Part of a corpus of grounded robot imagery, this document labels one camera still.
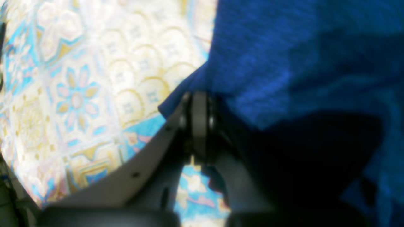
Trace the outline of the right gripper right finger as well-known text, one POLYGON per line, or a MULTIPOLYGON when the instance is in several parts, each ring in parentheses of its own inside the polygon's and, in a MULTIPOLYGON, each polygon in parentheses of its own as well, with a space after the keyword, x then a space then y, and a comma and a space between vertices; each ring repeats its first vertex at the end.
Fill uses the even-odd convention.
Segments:
POLYGON ((341 199, 379 146, 379 119, 320 110, 254 130, 207 97, 207 163, 231 208, 228 227, 369 227, 341 199))

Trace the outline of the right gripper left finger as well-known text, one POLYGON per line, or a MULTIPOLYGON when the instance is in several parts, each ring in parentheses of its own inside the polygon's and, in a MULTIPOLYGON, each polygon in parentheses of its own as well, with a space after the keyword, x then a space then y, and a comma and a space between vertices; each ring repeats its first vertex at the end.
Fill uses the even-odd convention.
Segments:
POLYGON ((179 227, 173 212, 181 171, 207 158, 208 95, 186 93, 147 145, 91 186, 49 206, 39 227, 179 227))

